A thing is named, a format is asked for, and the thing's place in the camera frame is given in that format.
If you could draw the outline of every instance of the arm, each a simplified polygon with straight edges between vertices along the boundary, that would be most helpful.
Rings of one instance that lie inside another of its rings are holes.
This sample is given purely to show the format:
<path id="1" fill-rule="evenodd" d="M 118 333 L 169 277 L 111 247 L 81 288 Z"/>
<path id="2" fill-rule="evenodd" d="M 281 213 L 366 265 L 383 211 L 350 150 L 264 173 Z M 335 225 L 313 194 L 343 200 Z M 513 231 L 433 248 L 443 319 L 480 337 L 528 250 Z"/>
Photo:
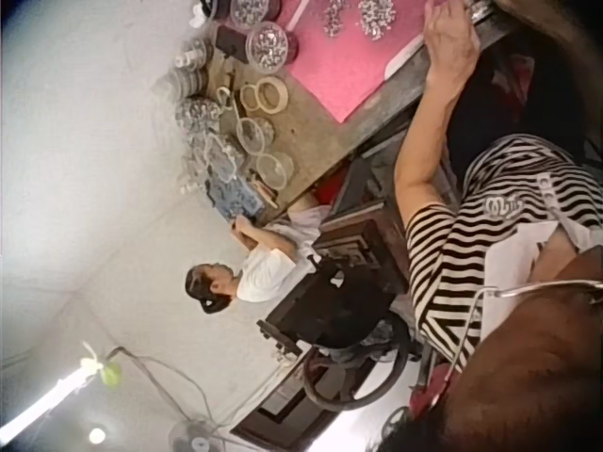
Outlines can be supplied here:
<path id="1" fill-rule="evenodd" d="M 396 199 L 406 226 L 431 203 L 443 203 L 432 186 L 446 141 L 446 131 L 466 81 L 475 71 L 480 42 L 463 0 L 425 7 L 425 45 L 432 65 L 425 93 L 399 152 Z"/>
<path id="2" fill-rule="evenodd" d="M 279 250 L 292 261 L 297 260 L 296 244 L 283 235 L 256 228 L 248 219 L 242 216 L 236 218 L 235 230 L 269 250 Z"/>
<path id="3" fill-rule="evenodd" d="M 232 224 L 232 229 L 231 229 L 231 234 L 233 235 L 233 237 L 238 240 L 241 245 L 243 245 L 247 250 L 249 251 L 253 251 L 255 249 L 255 247 L 257 247 L 257 242 L 251 238 L 249 238 L 248 236 L 246 236 L 245 234 L 242 234 L 241 232 L 237 231 L 235 229 L 235 224 L 233 222 Z"/>
<path id="4" fill-rule="evenodd" d="M 446 130 L 458 101 L 458 97 L 449 97 L 435 89 L 426 89 L 399 151 L 394 180 L 405 226 L 425 205 L 444 203 L 432 186 L 432 178 L 440 164 Z"/>

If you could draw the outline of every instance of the fluorescent lamp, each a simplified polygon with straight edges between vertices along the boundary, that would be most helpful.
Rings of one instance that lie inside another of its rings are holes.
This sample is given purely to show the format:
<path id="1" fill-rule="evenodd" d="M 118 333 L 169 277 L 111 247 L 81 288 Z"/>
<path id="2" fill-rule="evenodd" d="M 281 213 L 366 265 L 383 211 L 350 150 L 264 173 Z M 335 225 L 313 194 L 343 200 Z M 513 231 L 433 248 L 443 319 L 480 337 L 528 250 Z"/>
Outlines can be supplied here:
<path id="1" fill-rule="evenodd" d="M 94 360 L 88 361 L 88 365 L 83 365 L 73 372 L 66 379 L 60 379 L 57 386 L 51 389 L 46 395 L 43 395 L 40 400 L 34 403 L 27 410 L 19 414 L 12 421 L 0 428 L 0 447 L 4 447 L 12 441 L 19 433 L 25 430 L 36 419 L 52 410 L 66 396 L 71 394 L 77 388 L 81 388 L 86 380 L 96 374 L 103 365 Z"/>

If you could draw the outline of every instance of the white cloth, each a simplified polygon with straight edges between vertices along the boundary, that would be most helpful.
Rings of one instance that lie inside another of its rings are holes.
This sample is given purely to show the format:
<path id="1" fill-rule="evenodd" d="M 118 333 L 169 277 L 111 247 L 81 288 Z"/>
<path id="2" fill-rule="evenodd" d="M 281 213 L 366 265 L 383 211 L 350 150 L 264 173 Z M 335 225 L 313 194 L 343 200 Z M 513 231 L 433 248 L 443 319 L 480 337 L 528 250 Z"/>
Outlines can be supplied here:
<path id="1" fill-rule="evenodd" d="M 279 220 L 267 226 L 267 230 L 295 242 L 295 262 L 280 250 L 269 250 L 258 245 L 243 263 L 236 297 L 252 303 L 281 301 L 305 275 L 314 272 L 308 257 L 314 255 L 319 259 L 312 245 L 320 236 L 318 227 L 329 211 L 330 206 L 322 205 L 291 214 L 290 221 Z"/>
<path id="2" fill-rule="evenodd" d="M 551 195 L 551 207 L 554 207 L 556 195 Z M 545 244 L 560 224 L 580 253 L 603 245 L 602 229 L 589 229 L 563 214 L 558 216 L 559 220 L 556 221 L 519 224 L 514 235 L 490 247 L 484 262 L 484 285 L 506 290 L 526 284 L 530 277 L 531 265 L 539 255 L 538 244 Z M 517 297 L 484 297 L 481 315 L 482 341 L 511 315 L 518 303 Z"/>

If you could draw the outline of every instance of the light bulb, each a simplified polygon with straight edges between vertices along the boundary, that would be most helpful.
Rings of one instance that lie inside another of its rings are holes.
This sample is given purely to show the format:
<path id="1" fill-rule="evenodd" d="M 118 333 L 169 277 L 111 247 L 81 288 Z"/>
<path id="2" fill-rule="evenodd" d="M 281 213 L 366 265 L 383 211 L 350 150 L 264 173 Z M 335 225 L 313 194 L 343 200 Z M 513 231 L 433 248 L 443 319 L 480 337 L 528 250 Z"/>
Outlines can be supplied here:
<path id="1" fill-rule="evenodd" d="M 100 428 L 93 428 L 90 432 L 90 435 L 88 435 L 88 439 L 93 444 L 100 444 L 105 440 L 105 438 L 106 433 Z"/>

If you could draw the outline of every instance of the wall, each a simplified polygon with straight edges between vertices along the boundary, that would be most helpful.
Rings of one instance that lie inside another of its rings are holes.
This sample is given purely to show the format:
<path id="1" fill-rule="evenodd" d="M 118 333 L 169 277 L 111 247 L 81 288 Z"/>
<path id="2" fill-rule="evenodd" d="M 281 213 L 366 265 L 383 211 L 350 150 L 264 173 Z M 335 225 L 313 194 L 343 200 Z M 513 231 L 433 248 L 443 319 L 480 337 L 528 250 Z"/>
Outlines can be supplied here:
<path id="1" fill-rule="evenodd" d="M 87 354 L 82 347 L 87 341 L 99 354 L 124 345 L 173 365 L 204 388 L 218 422 L 230 417 L 250 396 L 263 393 L 264 383 L 279 368 L 273 346 L 255 326 L 271 307 L 238 303 L 223 313 L 205 315 L 185 294 L 183 283 L 193 264 L 236 266 L 242 256 L 225 221 L 196 196 L 184 198 L 116 253 L 55 319 L 30 359 L 27 386 L 32 389 L 24 404 L 77 367 Z M 117 362 L 122 385 L 109 389 L 96 380 L 63 402 L 42 424 L 33 441 L 36 450 L 86 451 L 86 435 L 96 425 L 106 430 L 107 441 L 95 451 L 167 450 L 179 415 L 127 358 L 119 356 Z M 189 415 L 206 415 L 190 383 L 148 365 Z M 244 414 L 241 410 L 237 417 Z M 31 442 L 36 431 L 32 427 L 24 440 Z"/>
<path id="2" fill-rule="evenodd" d="M 2 28 L 3 358 L 181 201 L 182 146 L 150 87 L 193 31 L 188 0 L 14 3 Z"/>

